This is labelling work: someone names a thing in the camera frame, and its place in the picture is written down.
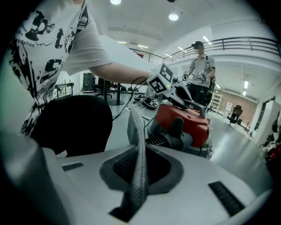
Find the metal rack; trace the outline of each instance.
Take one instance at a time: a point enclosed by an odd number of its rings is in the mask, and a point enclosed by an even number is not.
[[[223,99],[222,94],[216,94],[216,93],[213,94],[210,106],[211,106],[212,111],[214,111],[215,113],[218,112],[222,99]]]

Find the hand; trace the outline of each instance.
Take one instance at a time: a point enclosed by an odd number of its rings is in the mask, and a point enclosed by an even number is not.
[[[205,82],[207,80],[207,76],[205,74],[204,71],[200,72],[197,76],[196,76],[197,79],[200,79],[202,82]]]
[[[188,74],[184,74],[184,75],[183,75],[183,81],[186,81],[187,78],[188,78]]]

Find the metal railing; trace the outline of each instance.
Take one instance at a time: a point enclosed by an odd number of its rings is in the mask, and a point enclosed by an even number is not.
[[[211,40],[211,44],[204,43],[205,52],[214,50],[251,50],[264,51],[281,57],[281,45],[279,42],[263,37],[229,37]],[[187,47],[164,59],[165,63],[174,62],[177,59],[194,55],[193,47]]]
[[[159,55],[155,55],[155,54],[148,53],[145,51],[140,51],[140,50],[133,49],[133,48],[130,48],[130,49],[137,54],[143,55],[143,59],[146,61],[149,61],[149,62],[152,62],[155,64],[160,64],[160,63],[164,62],[164,58]]]

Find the black rubber pad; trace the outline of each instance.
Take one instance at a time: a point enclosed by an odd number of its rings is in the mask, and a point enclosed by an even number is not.
[[[217,181],[208,184],[230,216],[234,216],[244,209],[241,202],[222,184]]]
[[[73,163],[73,164],[64,165],[64,166],[62,166],[62,169],[64,171],[70,171],[70,170],[74,170],[74,169],[82,167],[82,166],[84,166],[82,163],[77,162],[77,163]]]

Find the black pants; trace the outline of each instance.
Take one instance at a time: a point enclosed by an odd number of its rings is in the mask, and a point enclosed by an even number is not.
[[[90,95],[52,100],[38,118],[31,133],[41,147],[68,156],[103,152],[112,129],[108,104]]]
[[[201,85],[195,85],[190,84],[188,86],[188,90],[190,92],[190,95],[192,97],[192,100],[194,100],[198,104],[203,104],[205,101],[205,96],[207,95],[208,88],[201,86]]]

